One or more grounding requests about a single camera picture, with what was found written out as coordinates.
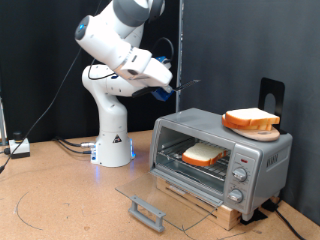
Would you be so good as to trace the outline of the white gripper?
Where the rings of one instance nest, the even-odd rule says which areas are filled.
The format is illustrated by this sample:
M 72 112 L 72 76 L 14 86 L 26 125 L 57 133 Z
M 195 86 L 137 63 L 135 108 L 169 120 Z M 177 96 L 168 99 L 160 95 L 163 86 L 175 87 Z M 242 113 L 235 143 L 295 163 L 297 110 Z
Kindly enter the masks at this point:
M 136 87 L 166 87 L 168 93 L 174 92 L 169 85 L 172 79 L 170 70 L 143 49 L 132 48 L 125 60 L 114 72 Z

